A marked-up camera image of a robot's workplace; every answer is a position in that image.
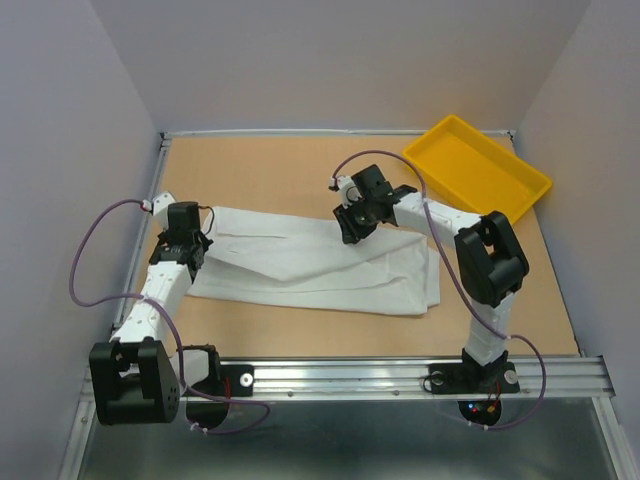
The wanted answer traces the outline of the white long sleeve shirt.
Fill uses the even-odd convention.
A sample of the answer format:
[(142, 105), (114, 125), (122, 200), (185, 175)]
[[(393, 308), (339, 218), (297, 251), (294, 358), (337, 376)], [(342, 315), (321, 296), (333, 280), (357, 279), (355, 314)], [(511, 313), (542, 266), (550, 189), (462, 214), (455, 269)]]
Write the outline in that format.
[(356, 245), (336, 221), (217, 207), (188, 293), (271, 306), (419, 316), (439, 304), (439, 256), (418, 233), (379, 228)]

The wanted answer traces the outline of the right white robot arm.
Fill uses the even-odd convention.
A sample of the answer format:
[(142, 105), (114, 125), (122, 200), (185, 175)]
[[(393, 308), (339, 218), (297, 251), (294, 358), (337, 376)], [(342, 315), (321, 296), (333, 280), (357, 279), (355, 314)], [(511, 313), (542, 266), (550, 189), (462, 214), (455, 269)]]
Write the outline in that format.
[(424, 188), (393, 187), (377, 165), (352, 176), (335, 175), (329, 188), (341, 197), (333, 213), (344, 243), (357, 244), (389, 224), (430, 237), (439, 250), (455, 251), (457, 261), (445, 266), (470, 311), (470, 331), (459, 362), (430, 367), (429, 391), (483, 393), (495, 386), (518, 391), (517, 382), (505, 378), (511, 368), (507, 325), (529, 263), (508, 218), (498, 211), (479, 215), (448, 207), (430, 200)]

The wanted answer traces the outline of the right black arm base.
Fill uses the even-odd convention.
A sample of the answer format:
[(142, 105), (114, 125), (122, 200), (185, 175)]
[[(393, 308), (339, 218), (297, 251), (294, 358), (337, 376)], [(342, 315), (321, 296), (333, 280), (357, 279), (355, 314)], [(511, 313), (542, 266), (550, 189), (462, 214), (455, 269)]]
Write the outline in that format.
[(429, 366), (428, 380), (429, 389), (435, 395), (520, 392), (518, 376), (512, 362), (496, 368), (476, 368), (465, 363), (436, 363)]

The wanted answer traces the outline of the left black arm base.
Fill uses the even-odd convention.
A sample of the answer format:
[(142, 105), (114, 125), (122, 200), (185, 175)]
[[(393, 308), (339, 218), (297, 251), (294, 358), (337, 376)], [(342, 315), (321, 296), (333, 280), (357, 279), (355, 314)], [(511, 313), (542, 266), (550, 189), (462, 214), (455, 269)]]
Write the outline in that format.
[(212, 396), (248, 398), (253, 395), (254, 367), (249, 364), (222, 364), (209, 368), (209, 374), (193, 385)]

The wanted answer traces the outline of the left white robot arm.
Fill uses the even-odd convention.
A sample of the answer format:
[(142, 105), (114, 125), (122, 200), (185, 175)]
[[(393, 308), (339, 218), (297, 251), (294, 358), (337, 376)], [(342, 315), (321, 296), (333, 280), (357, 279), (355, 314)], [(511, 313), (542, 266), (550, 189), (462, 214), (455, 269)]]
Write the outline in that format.
[(201, 227), (200, 206), (169, 192), (142, 204), (161, 227), (143, 287), (129, 295), (131, 309), (107, 342), (89, 354), (98, 419), (103, 425), (172, 422), (188, 388), (215, 392), (222, 382), (219, 354), (212, 346), (168, 353), (171, 321), (204, 264), (212, 242)]

